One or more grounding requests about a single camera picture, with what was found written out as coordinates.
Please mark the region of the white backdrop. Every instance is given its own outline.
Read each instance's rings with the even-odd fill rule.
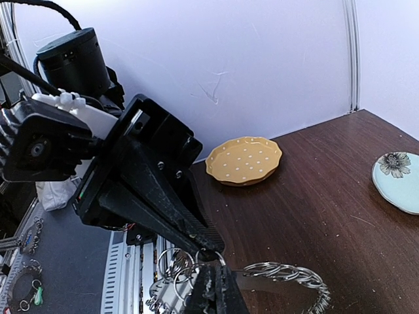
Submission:
[[[357,0],[361,107],[419,139],[419,1]]]
[[[143,93],[195,131],[202,157],[223,141],[274,137],[350,110],[344,11],[336,0],[56,0],[94,27],[126,100]],[[71,31],[16,5],[29,64]]]

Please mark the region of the black flower design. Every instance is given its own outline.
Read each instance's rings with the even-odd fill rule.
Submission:
[[[406,152],[389,152],[378,160],[380,169],[385,175],[392,173],[394,178],[403,178],[403,174],[408,175],[410,169],[410,159]]]

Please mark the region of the yellow polka dot plate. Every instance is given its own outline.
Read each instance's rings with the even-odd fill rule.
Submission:
[[[278,144],[263,137],[232,139],[208,156],[207,173],[225,185],[252,185],[273,174],[281,156]]]

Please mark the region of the screw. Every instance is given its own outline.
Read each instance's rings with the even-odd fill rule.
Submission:
[[[39,157],[43,153],[44,148],[45,146],[42,143],[35,144],[31,149],[31,155],[33,157]]]

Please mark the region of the plate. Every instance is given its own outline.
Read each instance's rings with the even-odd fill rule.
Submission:
[[[232,139],[208,156],[207,173],[226,185],[252,185],[273,174],[281,156],[278,144],[264,137]]]
[[[373,166],[373,182],[383,198],[400,210],[419,215],[419,156],[389,152]]]

